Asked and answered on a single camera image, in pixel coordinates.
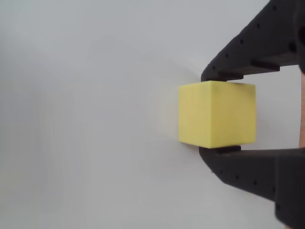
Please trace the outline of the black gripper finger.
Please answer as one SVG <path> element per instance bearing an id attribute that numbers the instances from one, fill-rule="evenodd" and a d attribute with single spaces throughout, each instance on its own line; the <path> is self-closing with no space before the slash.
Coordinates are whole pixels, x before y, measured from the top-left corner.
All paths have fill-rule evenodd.
<path id="1" fill-rule="evenodd" d="M 276 152 L 240 146 L 199 148 L 202 160 L 222 182 L 271 201 L 275 201 Z"/>
<path id="2" fill-rule="evenodd" d="M 201 80 L 240 80 L 290 65 L 305 71 L 305 2 L 271 0 L 212 59 Z"/>

